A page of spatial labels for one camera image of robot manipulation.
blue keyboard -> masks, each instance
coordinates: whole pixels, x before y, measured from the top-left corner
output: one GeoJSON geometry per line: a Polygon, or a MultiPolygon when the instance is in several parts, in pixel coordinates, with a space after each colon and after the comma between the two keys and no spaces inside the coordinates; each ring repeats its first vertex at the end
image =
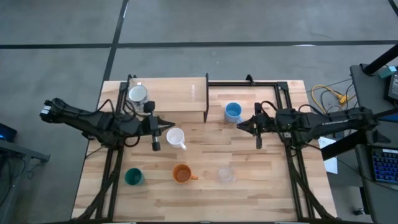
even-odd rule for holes
{"type": "Polygon", "coordinates": [[[398,184],[398,151],[372,149],[374,178],[378,182],[398,184]]]}

teal mug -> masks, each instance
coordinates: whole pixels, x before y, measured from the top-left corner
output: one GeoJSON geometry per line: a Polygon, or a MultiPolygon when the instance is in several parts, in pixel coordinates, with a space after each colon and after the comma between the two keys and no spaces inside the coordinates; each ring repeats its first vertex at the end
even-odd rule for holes
{"type": "Polygon", "coordinates": [[[129,169],[124,176],[124,180],[129,185],[142,185],[144,184],[144,174],[137,168],[129,169]]]}

